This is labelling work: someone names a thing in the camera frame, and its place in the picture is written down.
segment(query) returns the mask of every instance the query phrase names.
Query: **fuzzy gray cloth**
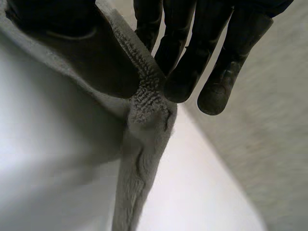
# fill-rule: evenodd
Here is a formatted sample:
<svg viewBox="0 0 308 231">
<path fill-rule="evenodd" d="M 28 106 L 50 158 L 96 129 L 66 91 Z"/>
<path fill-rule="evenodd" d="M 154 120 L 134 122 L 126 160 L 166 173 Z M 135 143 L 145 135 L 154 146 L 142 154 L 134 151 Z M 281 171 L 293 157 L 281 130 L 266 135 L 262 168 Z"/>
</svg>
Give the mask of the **fuzzy gray cloth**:
<svg viewBox="0 0 308 231">
<path fill-rule="evenodd" d="M 160 93 L 165 78 L 163 73 L 119 13 L 109 3 L 97 1 L 98 7 L 110 21 L 120 45 L 138 68 L 141 80 L 137 93 L 129 100 L 101 95 L 82 81 L 65 60 L 24 35 L 5 19 L 6 2 L 0 3 L 0 27 L 13 41 L 46 65 L 74 78 L 102 106 L 127 122 L 121 147 L 122 161 L 112 230 L 135 230 L 177 113 L 176 105 L 166 101 Z"/>
</svg>

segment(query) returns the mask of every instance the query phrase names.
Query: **white surface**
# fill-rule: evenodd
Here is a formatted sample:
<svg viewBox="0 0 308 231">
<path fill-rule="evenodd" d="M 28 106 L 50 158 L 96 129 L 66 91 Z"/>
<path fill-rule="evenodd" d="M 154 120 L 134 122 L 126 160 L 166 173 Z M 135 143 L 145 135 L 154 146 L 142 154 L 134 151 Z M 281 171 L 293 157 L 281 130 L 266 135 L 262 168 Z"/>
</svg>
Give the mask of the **white surface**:
<svg viewBox="0 0 308 231">
<path fill-rule="evenodd" d="M 138 230 L 265 230 L 215 150 L 181 106 Z"/>
</svg>

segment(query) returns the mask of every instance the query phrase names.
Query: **frayed fabric texture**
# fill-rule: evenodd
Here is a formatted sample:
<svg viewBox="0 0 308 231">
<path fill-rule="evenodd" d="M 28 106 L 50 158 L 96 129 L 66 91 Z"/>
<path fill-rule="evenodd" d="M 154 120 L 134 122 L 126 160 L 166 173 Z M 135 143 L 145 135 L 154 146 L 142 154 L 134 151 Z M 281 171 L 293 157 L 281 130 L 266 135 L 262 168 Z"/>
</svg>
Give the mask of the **frayed fabric texture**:
<svg viewBox="0 0 308 231">
<path fill-rule="evenodd" d="M 6 1 L 0 3 L 3 17 Z M 164 74 L 123 17 L 106 0 L 97 0 L 96 4 L 108 18 L 114 35 L 139 71 L 139 89 L 129 100 L 95 92 L 65 60 L 23 34 L 9 20 L 3 20 L 0 26 L 24 50 L 53 69 L 74 78 L 103 107 L 126 121 L 112 231 L 134 231 L 171 135 L 177 106 L 162 96 Z"/>
</svg>

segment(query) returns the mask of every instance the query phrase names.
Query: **finger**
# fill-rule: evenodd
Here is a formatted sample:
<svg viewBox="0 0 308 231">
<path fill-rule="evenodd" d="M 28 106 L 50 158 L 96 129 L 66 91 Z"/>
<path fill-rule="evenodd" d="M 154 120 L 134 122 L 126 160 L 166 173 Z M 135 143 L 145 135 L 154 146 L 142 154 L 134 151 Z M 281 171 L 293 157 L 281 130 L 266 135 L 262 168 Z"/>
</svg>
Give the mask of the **finger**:
<svg viewBox="0 0 308 231">
<path fill-rule="evenodd" d="M 134 0 L 137 19 L 136 34 L 149 51 L 152 51 L 162 19 L 162 0 Z"/>
<path fill-rule="evenodd" d="M 218 115 L 225 109 L 246 58 L 272 23 L 270 17 L 254 8 L 235 6 L 215 68 L 198 98 L 202 112 Z"/>
<path fill-rule="evenodd" d="M 191 26 L 196 0 L 164 0 L 165 35 L 155 59 L 167 76 L 178 62 Z"/>
<path fill-rule="evenodd" d="M 230 5 L 219 0 L 198 0 L 192 39 L 164 87 L 167 99 L 182 103 L 190 97 L 232 14 L 232 10 Z"/>
</svg>

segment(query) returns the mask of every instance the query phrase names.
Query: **gray fabric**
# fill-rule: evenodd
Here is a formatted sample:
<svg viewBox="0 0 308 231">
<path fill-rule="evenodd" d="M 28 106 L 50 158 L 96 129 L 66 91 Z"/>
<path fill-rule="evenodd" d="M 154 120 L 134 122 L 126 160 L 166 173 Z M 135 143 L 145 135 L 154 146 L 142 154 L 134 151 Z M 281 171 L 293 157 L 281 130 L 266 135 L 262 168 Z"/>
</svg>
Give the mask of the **gray fabric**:
<svg viewBox="0 0 308 231">
<path fill-rule="evenodd" d="M 121 46 L 138 68 L 141 79 L 137 93 L 130 100 L 103 96 L 94 92 L 52 50 L 21 33 L 5 18 L 5 1 L 0 3 L 0 27 L 13 41 L 46 65 L 73 77 L 102 106 L 127 122 L 121 147 L 122 161 L 112 230 L 135 230 L 176 118 L 176 105 L 167 102 L 160 94 L 163 73 L 118 12 L 107 2 L 97 1 L 110 20 Z"/>
<path fill-rule="evenodd" d="M 307 0 L 296 0 L 274 18 L 252 49 L 222 114 L 204 115 L 196 106 L 222 40 L 185 103 L 270 231 L 308 227 L 307 12 Z"/>
</svg>

